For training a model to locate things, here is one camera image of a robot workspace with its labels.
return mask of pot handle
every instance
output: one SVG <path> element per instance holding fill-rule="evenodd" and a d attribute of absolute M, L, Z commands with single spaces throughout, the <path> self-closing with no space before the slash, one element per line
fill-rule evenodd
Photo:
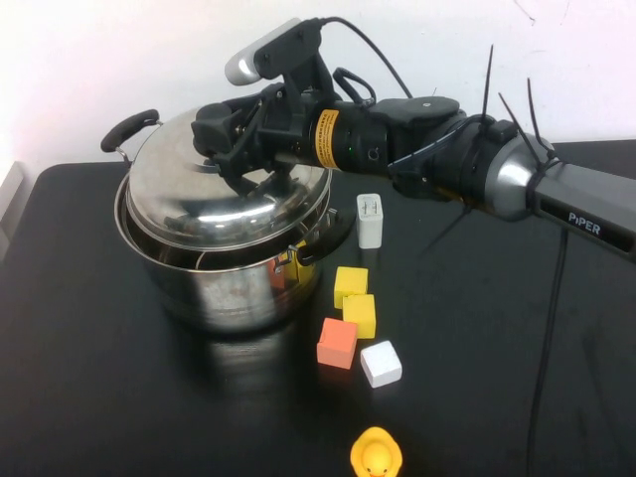
<path fill-rule="evenodd" d="M 329 209 L 327 214 L 329 214 L 331 223 L 329 228 L 316 241 L 304 245 L 296 251 L 296 260 L 300 265 L 311 265 L 338 248 L 349 236 L 351 227 L 356 221 L 355 208 L 344 211 Z"/>
<path fill-rule="evenodd" d="M 156 109 L 148 109 L 134 114 L 110 129 L 108 134 L 101 140 L 101 150 L 103 152 L 118 152 L 123 157 L 126 165 L 130 167 L 130 160 L 121 149 L 121 145 L 144 127 L 154 126 L 155 124 L 162 124 L 159 120 L 159 112 Z"/>

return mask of pot lid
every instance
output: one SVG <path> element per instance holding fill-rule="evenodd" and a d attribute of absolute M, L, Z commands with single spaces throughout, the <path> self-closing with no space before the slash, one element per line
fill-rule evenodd
<path fill-rule="evenodd" d="M 201 172 L 206 158 L 193 146 L 198 109 L 160 126 L 130 169 L 127 206 L 148 234 L 181 248 L 232 250 L 291 230 L 322 201 L 331 171 L 296 165 L 240 179 Z"/>

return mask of orange block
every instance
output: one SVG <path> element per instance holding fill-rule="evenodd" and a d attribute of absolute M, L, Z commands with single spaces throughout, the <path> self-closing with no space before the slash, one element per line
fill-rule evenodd
<path fill-rule="evenodd" d="M 356 323 L 325 318 L 317 346 L 318 363 L 345 370 L 351 369 L 357 336 Z"/>

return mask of white cube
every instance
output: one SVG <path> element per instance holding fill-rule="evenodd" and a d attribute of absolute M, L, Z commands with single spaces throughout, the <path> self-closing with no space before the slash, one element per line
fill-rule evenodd
<path fill-rule="evenodd" d="M 391 341 L 383 341 L 360 352 L 362 369 L 372 388 L 389 385 L 401 378 L 401 362 Z"/>
<path fill-rule="evenodd" d="M 380 248 L 384 214 L 378 194 L 361 194 L 357 198 L 358 245 L 360 248 Z"/>

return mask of yellow rubber duck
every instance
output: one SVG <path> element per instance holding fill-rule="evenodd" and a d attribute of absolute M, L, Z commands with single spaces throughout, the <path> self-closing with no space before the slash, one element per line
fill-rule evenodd
<path fill-rule="evenodd" d="M 351 465 L 358 477 L 396 477 L 401 451 L 388 432 L 370 427 L 351 448 Z"/>

